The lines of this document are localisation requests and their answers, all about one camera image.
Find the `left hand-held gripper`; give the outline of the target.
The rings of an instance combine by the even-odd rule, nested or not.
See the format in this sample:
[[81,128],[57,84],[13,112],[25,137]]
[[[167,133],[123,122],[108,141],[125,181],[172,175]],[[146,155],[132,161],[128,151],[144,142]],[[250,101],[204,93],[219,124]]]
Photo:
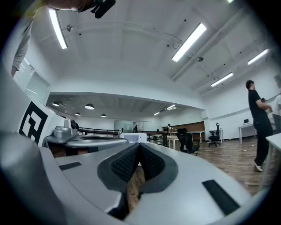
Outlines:
[[38,100],[32,100],[28,105],[18,132],[40,147],[44,146],[44,139],[50,136],[55,143],[65,143],[69,148],[88,148],[88,152],[102,151],[129,143],[127,139],[119,137],[77,136],[75,121],[63,118]]

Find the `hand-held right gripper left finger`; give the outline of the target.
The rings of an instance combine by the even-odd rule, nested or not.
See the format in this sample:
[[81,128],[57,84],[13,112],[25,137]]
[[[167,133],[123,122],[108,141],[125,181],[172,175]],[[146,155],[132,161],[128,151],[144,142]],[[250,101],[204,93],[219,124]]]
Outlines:
[[138,166],[138,153],[138,143],[61,158],[40,148],[68,221],[128,221],[127,184]]

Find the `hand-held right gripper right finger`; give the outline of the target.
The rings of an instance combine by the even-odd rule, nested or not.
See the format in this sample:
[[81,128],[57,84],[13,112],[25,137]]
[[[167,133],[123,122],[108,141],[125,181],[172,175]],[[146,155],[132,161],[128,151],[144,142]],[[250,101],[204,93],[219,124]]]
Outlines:
[[146,145],[171,157],[177,163],[178,174],[162,192],[143,194],[137,207],[126,217],[127,224],[208,225],[224,218],[202,184],[208,180],[215,180],[239,206],[251,199],[239,182],[208,161],[160,145]]

